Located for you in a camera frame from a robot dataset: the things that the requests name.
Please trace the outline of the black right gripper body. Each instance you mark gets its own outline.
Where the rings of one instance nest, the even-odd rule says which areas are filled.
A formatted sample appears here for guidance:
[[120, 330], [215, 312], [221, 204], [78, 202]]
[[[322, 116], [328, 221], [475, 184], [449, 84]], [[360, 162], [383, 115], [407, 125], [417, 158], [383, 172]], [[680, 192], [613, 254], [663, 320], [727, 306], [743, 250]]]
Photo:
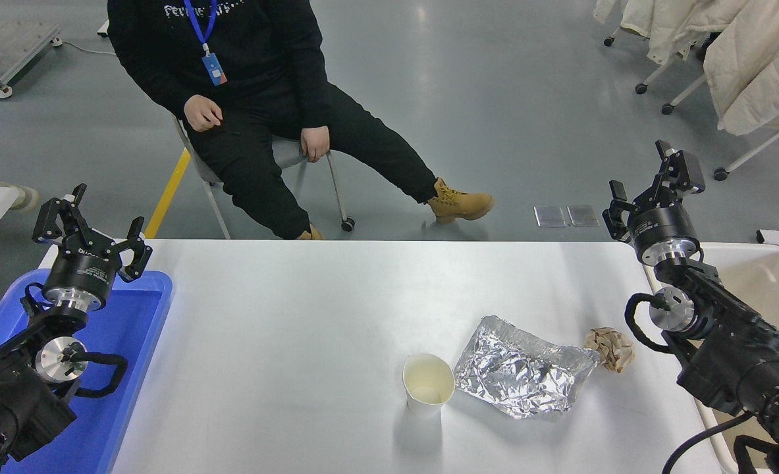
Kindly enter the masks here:
[[699, 251], [693, 224], [680, 203], [630, 213], [629, 232], [637, 255], [693, 255]]

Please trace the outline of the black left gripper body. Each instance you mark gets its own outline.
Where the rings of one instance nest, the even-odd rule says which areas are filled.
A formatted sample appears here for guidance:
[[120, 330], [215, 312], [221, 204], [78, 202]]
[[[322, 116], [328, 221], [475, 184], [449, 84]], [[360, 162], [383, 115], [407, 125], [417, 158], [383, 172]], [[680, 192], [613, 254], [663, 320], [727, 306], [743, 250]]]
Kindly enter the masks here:
[[42, 295], [51, 303], [105, 303], [113, 280], [121, 267], [115, 241], [95, 242], [83, 248], [79, 241], [67, 246], [61, 241], [46, 241], [58, 247]]

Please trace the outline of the person's right hand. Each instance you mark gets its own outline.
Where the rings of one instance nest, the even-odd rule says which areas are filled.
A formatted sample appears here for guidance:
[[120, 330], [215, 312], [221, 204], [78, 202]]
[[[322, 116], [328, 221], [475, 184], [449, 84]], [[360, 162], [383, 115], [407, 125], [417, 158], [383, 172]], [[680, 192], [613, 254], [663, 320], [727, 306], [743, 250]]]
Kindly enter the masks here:
[[182, 108], [188, 125], [196, 132], [206, 132], [223, 123], [223, 112], [213, 100], [194, 94]]

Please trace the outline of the person's left hand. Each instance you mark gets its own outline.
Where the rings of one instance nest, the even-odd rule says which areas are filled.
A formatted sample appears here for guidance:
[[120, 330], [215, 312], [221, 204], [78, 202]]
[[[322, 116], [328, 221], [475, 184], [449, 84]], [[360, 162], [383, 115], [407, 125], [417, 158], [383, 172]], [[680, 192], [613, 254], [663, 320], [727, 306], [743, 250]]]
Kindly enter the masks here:
[[301, 131], [301, 153], [309, 163], [316, 163], [330, 151], [328, 126], [305, 127]]

